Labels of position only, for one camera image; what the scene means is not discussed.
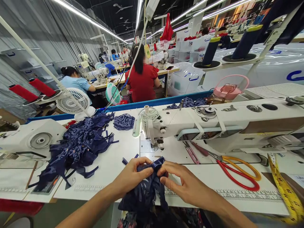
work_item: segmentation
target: tape measure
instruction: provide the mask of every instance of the tape measure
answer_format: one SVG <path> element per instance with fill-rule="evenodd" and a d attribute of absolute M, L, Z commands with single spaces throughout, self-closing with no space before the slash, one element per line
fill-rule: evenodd
<path fill-rule="evenodd" d="M 290 214 L 289 217 L 283 217 L 278 219 L 290 225 L 297 224 L 303 221 L 304 220 L 303 205 L 299 200 L 298 196 L 289 186 L 289 184 L 281 176 L 279 167 L 276 163 L 276 154 L 269 153 L 268 160 L 269 160 L 269 165 L 271 168 L 273 179 Z"/>

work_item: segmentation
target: light blue shirt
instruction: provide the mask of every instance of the light blue shirt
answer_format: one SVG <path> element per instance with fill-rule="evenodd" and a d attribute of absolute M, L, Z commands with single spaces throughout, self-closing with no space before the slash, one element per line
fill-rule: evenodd
<path fill-rule="evenodd" d="M 88 81 L 84 78 L 72 78 L 70 76 L 64 76 L 64 78 L 60 81 L 64 87 L 66 88 L 76 88 L 83 91 L 85 94 L 89 90 L 91 86 Z"/>

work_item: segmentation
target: factory floor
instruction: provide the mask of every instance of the factory floor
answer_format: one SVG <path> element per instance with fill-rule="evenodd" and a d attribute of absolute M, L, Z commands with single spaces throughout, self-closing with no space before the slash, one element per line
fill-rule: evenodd
<path fill-rule="evenodd" d="M 85 201 L 58 199 L 56 203 L 45 204 L 43 208 L 32 217 L 33 228 L 55 228 L 62 220 L 80 208 Z M 108 208 L 102 218 L 95 224 L 94 228 L 110 228 L 112 219 L 113 204 Z M 0 212 L 0 227 L 11 215 L 9 212 Z M 9 226 L 10 223 L 25 215 L 15 214 L 13 218 L 3 228 Z"/>

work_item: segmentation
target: red thread spool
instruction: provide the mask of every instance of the red thread spool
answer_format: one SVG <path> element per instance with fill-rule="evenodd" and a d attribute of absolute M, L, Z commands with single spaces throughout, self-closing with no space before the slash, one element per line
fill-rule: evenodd
<path fill-rule="evenodd" d="M 48 87 L 46 84 L 44 84 L 42 81 L 40 81 L 37 78 L 32 78 L 29 80 L 29 83 L 35 87 L 36 89 L 38 89 L 40 92 L 42 92 L 43 94 L 47 95 L 48 97 L 53 96 L 56 92 L 51 89 L 50 87 Z"/>
<path fill-rule="evenodd" d="M 13 91 L 15 94 L 19 95 L 20 97 L 26 99 L 28 102 L 33 102 L 39 98 L 32 92 L 23 88 L 21 85 L 11 85 L 9 86 L 9 90 Z"/>

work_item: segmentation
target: red cloth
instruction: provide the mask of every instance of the red cloth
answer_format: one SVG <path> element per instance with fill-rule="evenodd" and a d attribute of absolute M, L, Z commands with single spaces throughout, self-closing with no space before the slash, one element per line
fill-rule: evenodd
<path fill-rule="evenodd" d="M 167 14 L 167 23 L 164 29 L 164 33 L 161 36 L 160 40 L 167 40 L 170 41 L 172 39 L 173 35 L 173 29 L 171 27 L 171 21 L 170 21 L 170 13 Z"/>
<path fill-rule="evenodd" d="M 156 98 L 154 87 L 154 79 L 157 78 L 157 72 L 159 70 L 151 65 L 143 66 L 143 74 L 138 74 L 135 68 L 132 69 L 132 73 L 129 77 L 127 85 L 131 86 L 133 91 L 132 100 L 133 102 L 141 102 L 147 100 L 153 100 Z M 130 70 L 125 74 L 127 80 Z"/>

